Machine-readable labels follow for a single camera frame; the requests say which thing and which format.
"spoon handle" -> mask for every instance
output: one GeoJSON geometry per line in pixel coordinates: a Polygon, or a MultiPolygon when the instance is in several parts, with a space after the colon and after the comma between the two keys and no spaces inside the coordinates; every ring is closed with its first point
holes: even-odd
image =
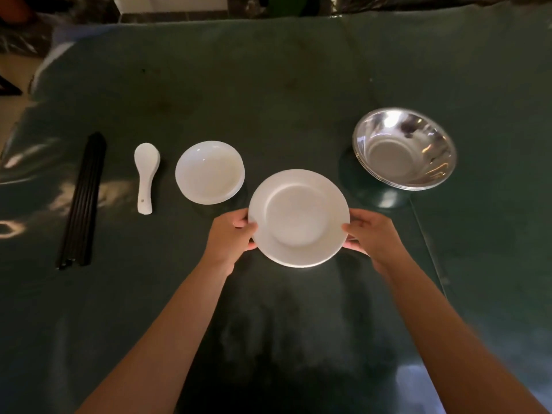
{"type": "Polygon", "coordinates": [[[138,188],[138,212],[142,215],[149,215],[151,208],[151,181],[147,178],[140,178],[140,187],[138,188]]]}

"tiled floor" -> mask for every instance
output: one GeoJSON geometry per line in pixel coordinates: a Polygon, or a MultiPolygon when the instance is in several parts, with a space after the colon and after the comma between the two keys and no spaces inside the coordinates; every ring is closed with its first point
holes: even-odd
{"type": "Polygon", "coordinates": [[[0,96],[0,151],[21,113],[31,104],[27,87],[41,62],[41,58],[0,54],[0,76],[23,91],[21,96],[0,96]]]}

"right hand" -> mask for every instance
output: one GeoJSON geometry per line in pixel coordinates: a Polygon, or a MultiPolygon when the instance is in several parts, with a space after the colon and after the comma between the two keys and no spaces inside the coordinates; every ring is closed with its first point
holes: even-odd
{"type": "Polygon", "coordinates": [[[411,259],[390,218],[364,209],[349,211],[351,223],[342,225],[349,234],[343,247],[367,254],[374,268],[385,276],[397,264],[411,259]]]}

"white plate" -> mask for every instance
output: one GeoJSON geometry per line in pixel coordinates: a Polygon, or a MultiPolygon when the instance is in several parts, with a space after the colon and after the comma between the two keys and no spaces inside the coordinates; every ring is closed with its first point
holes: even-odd
{"type": "Polygon", "coordinates": [[[245,180],[239,153],[219,141],[200,142],[178,160],[176,182],[184,196],[201,205],[224,202],[235,195],[245,180]]]}
{"type": "Polygon", "coordinates": [[[255,190],[248,219],[259,228],[253,235],[259,250],[289,267],[311,267],[332,258],[347,234],[349,207],[339,188],[308,170],[271,175],[255,190]]]}

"hand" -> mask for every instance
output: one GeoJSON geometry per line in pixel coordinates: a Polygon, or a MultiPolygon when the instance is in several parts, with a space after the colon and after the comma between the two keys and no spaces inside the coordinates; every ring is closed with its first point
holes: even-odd
{"type": "Polygon", "coordinates": [[[212,222],[202,263],[222,265],[226,275],[234,270],[234,264],[246,250],[257,248],[249,240],[257,230],[257,223],[247,223],[247,208],[228,212],[212,222]]]}
{"type": "Polygon", "coordinates": [[[371,257],[374,268],[385,276],[393,265],[411,258],[390,218],[364,209],[349,211],[352,222],[342,226],[349,234],[343,247],[371,257]]]}

